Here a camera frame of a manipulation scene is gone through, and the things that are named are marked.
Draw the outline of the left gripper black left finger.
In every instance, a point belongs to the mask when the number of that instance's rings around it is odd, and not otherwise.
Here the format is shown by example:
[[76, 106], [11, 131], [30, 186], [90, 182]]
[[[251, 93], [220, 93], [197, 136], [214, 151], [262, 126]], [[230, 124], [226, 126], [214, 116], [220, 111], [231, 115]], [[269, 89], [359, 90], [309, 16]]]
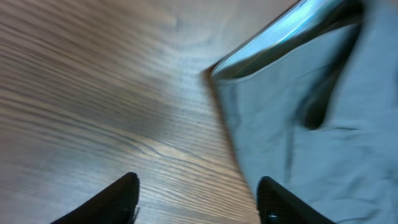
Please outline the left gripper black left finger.
[[128, 172], [52, 224], [134, 224], [139, 190], [137, 174]]

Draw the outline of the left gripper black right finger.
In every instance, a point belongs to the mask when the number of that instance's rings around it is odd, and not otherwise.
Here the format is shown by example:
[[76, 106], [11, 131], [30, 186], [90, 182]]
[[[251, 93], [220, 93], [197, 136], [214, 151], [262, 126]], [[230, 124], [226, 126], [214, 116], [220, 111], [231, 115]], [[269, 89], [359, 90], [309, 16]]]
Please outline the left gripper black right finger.
[[261, 224], [335, 224], [269, 176], [257, 186]]

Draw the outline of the grey shorts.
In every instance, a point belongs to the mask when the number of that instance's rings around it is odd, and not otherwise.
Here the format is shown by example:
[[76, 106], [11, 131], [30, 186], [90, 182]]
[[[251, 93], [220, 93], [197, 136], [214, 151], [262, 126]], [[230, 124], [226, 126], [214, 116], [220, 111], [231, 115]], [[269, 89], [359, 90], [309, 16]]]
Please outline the grey shorts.
[[397, 222], [397, 5], [299, 1], [211, 79], [254, 194], [269, 176], [334, 223]]

